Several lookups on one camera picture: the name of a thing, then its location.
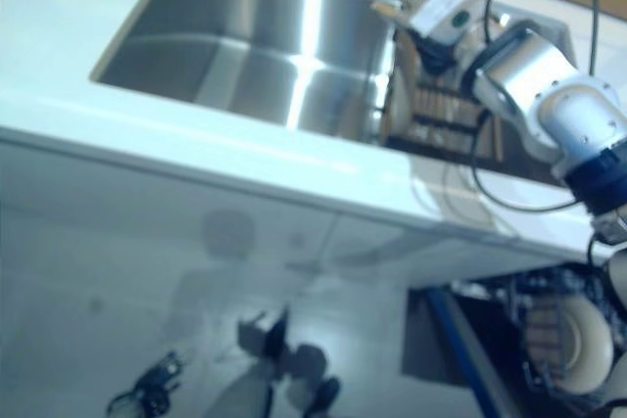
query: white countertop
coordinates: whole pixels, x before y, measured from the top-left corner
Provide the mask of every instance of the white countertop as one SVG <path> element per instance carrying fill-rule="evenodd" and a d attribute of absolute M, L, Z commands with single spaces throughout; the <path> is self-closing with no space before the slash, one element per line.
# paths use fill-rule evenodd
<path fill-rule="evenodd" d="M 482 213 L 483 206 L 505 221 L 490 230 L 513 228 L 528 240 L 583 250 L 590 228 L 581 208 L 512 213 L 478 203 L 459 183 L 443 185 L 444 163 L 93 82 L 90 73 L 137 1 L 1 0 L 0 136 L 287 191 L 389 220 L 468 224 L 442 209 L 438 201 L 447 194 L 461 211 Z M 571 198 L 519 179 L 484 179 L 522 204 Z"/>

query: robotic hand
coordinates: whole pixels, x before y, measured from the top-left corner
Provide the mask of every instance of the robotic hand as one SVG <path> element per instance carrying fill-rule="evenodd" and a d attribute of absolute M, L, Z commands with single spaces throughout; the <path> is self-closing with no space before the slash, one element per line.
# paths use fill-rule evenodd
<path fill-rule="evenodd" d="M 586 205 L 601 242 L 627 242 L 627 118 L 614 90 L 581 73 L 531 21 L 483 28 L 485 0 L 398 0 L 372 8 L 414 39 L 424 68 L 514 124 Z"/>

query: sink basin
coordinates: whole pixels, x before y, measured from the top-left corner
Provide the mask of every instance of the sink basin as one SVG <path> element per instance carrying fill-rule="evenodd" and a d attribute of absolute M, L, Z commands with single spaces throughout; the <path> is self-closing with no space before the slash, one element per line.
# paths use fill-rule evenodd
<path fill-rule="evenodd" d="M 143 0 L 95 78 L 368 141 L 394 56 L 371 1 Z"/>
<path fill-rule="evenodd" d="M 434 90 L 408 35 L 395 33 L 371 2 L 141 0 L 93 78 L 290 129 L 468 164 L 480 109 Z M 563 23 L 511 6 L 495 9 L 512 19 L 531 17 L 572 59 Z M 408 122 L 403 134 L 391 132 Z M 497 120 L 488 131 L 478 143 L 479 166 L 559 184 L 547 164 L 523 151 L 506 122 Z"/>

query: robotic arm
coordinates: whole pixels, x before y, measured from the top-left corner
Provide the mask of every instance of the robotic arm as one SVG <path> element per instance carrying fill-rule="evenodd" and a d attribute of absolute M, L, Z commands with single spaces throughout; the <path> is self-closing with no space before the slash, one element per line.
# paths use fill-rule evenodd
<path fill-rule="evenodd" d="M 627 242 L 627 117 L 615 91 L 581 73 L 531 21 L 483 28 L 485 0 L 398 0 L 372 8 L 406 28 L 424 68 L 514 124 L 591 214 L 601 242 Z"/>

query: cabinet door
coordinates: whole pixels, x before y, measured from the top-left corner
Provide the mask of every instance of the cabinet door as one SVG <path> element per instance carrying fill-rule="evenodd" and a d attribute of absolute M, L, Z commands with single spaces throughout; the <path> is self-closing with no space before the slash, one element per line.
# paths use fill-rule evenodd
<path fill-rule="evenodd" d="M 203 416 L 248 367 L 237 322 L 311 282 L 304 264 L 332 220 L 294 202 L 9 145 L 0 197 L 6 417 L 102 416 L 171 348 L 196 355 L 174 416 Z"/>

